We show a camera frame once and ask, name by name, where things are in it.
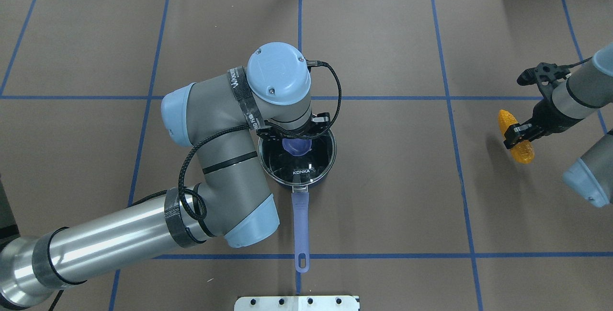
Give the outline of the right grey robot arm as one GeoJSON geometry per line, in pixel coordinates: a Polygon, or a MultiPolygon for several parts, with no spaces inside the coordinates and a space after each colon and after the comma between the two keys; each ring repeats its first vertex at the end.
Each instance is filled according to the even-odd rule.
{"type": "MultiPolygon", "coordinates": [[[[519,123],[505,110],[498,114],[504,146],[515,161],[534,160],[532,142],[562,133],[613,101],[613,46],[603,47],[592,57],[570,65],[541,62],[517,78],[521,86],[536,85],[542,95],[532,117],[519,123]]],[[[563,181],[595,207],[612,203],[611,130],[578,158],[563,174],[563,181]]]]}

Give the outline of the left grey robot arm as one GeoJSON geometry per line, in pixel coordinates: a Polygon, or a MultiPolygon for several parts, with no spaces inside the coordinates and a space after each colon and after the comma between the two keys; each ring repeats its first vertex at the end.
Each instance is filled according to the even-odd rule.
{"type": "Polygon", "coordinates": [[[280,219],[258,130],[300,139],[313,115],[297,47],[167,95],[1,100],[1,309],[24,311],[99,276],[221,239],[245,248],[280,219]]]}

